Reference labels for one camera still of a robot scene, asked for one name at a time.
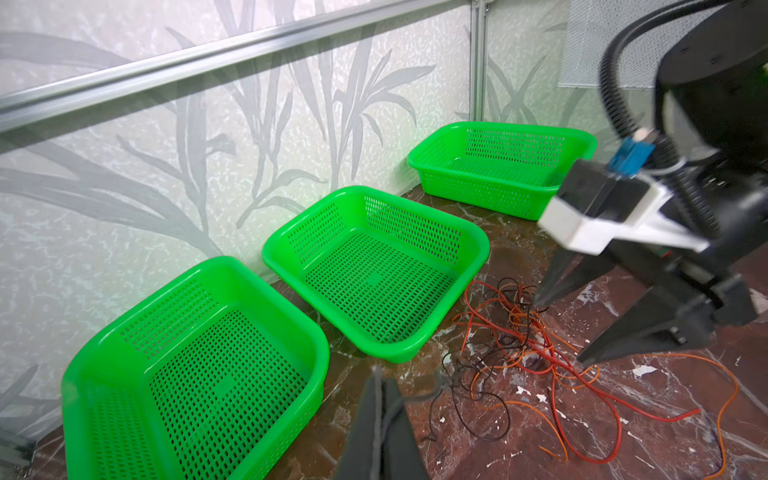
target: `white cable tie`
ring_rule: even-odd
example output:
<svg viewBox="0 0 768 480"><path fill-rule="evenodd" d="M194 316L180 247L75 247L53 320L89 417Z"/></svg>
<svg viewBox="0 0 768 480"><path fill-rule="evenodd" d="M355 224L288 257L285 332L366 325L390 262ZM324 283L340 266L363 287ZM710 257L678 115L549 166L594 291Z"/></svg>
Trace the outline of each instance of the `white cable tie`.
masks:
<svg viewBox="0 0 768 480"><path fill-rule="evenodd" d="M673 172L676 172L679 169L681 169L682 167L685 167L685 164L687 164L687 163L688 163L688 159L687 158L680 157L680 160L675 165L672 165L671 167L655 168L655 169L641 168L640 170L641 170L641 172L643 172L645 174L654 175L655 177L657 177L659 175L668 175L668 174L671 174Z"/></svg>

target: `red marble floor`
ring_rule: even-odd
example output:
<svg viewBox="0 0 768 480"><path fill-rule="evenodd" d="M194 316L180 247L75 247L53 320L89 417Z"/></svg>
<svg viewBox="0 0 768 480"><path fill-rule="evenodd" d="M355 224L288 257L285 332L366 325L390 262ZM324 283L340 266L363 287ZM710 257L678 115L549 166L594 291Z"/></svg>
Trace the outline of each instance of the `red marble floor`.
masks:
<svg viewBox="0 0 768 480"><path fill-rule="evenodd" d="M406 197L464 217L483 228L491 239L492 251L478 275L480 280L495 284L502 277L513 276L532 284L543 277L554 243L535 223L430 197L421 187L408 192ZM768 247L743 259L737 269L758 295L768 296ZM331 359L320 410L268 478L331 478L343 452L362 385L372 366L380 364L386 375L396 377L404 395L431 389L432 373L439 367L442 356L462 344L464 331L448 319L463 309L458 304L454 306L417 357L394 365L362 354L288 286L278 283L275 287L318 321L328 336ZM630 276L615 270L557 302L544 314L544 320L560 337L583 346L627 310L642 292L642 286ZM768 300L764 298L758 297L757 303L762 309L768 308ZM472 341L482 340L479 335ZM477 353L482 353L483 348L471 347ZM719 330L709 349L695 353L721 360L740 381L741 392L722 422L728 467L721 478L768 478L768 312L744 328ZM657 370L636 377L632 370L642 365ZM489 381L489 389L508 400L529 402L547 416L551 414L548 404L536 396L550 396L548 378L512 369L504 372ZM718 368L695 359L634 357L603 365L598 385L657 415L677 415L696 407L702 408L704 414L678 423L662 423L619 407L624 421L617 458L606 465L593 465L572 455L568 463L563 463L540 450L539 446L543 446L560 453L561 447L550 427L529 409L511 408L508 435L497 442L485 442L473 438L459 424L450 396L444 393L432 413L437 441L420 443L432 480L481 477L682 480L703 478L719 468L720 450L714 420L731 395L733 385ZM564 415L563 428L574 445L596 458L609 453L616 437L616 425L605 404L584 390L560 389L558 398L558 409ZM468 424L480 433L504 428L505 417L500 409L488 411L472 403L462 403L459 408ZM409 405L408 413L417 440L425 437L429 432L429 405ZM66 478L63 453L59 429L40 443L32 478Z"/></svg>

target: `green basket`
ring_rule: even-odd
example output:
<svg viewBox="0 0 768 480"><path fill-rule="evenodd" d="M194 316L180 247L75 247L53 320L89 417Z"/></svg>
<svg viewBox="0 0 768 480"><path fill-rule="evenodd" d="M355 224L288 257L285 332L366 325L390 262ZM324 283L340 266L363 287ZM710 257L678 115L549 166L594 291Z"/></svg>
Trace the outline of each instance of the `green basket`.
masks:
<svg viewBox="0 0 768 480"><path fill-rule="evenodd" d="M261 479L323 401L323 331L232 257L91 339L61 383L77 480Z"/></svg>
<svg viewBox="0 0 768 480"><path fill-rule="evenodd" d="M573 128L463 121L427 137L408 165L430 195L538 220L576 159L597 147Z"/></svg>
<svg viewBox="0 0 768 480"><path fill-rule="evenodd" d="M363 352L400 363L429 340L489 252L467 220L347 187L275 232L262 257Z"/></svg>

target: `white plastic mount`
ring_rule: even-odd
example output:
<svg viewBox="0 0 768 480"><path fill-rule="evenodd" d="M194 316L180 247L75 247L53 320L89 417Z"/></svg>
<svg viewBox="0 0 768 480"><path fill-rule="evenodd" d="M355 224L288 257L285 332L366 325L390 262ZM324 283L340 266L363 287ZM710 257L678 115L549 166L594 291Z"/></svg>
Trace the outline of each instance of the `white plastic mount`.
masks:
<svg viewBox="0 0 768 480"><path fill-rule="evenodd" d="M710 245L706 239L694 235L659 211L672 198L664 185L647 175L638 174L637 178L648 183L650 188L623 223L587 217L560 197L553 197L538 226L565 249L589 255L599 255L614 238L695 252Z"/></svg>

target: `leaf-patterned wallpaper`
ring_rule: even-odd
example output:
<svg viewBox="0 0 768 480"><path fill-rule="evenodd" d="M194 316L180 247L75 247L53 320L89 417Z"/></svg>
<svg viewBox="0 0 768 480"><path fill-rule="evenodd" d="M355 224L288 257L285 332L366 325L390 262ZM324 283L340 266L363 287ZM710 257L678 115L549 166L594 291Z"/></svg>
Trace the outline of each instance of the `leaf-patterned wallpaper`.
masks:
<svg viewBox="0 0 768 480"><path fill-rule="evenodd" d="M27 25L51 22L50 35L0 31L0 82L352 3L200 0L190 10L206 15L152 19L163 28L118 10L112 44L87 15L68 32L92 36L55 35L54 9ZM349 184L401 194L418 183L407 153L468 109L468 20L462 6L381 22L0 135L0 429L36 439L55 427L72 356L195 263L234 255L275 280L262 245L305 207Z"/></svg>
<svg viewBox="0 0 768 480"><path fill-rule="evenodd" d="M495 0L491 4L485 120L588 131L600 143L594 159L607 162L618 142L597 88L558 87L570 7L569 0ZM624 94L640 123L651 126L651 91L626 90ZM680 152L705 156L710 149L692 132L674 102L667 103L670 131ZM465 118L463 112L456 112L456 118Z"/></svg>

